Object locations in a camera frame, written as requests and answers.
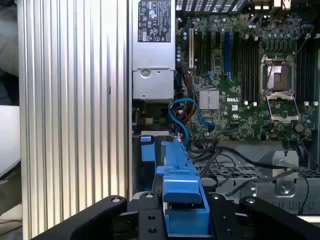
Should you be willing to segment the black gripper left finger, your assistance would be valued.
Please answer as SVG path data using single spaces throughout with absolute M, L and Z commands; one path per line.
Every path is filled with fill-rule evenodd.
M 36 240 L 162 240 L 164 219 L 158 196 L 142 192 L 127 201 L 108 196 L 35 236 Z

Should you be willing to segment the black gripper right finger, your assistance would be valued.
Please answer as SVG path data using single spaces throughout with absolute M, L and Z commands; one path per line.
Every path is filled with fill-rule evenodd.
M 320 228 L 258 197 L 208 193 L 214 240 L 318 240 Z

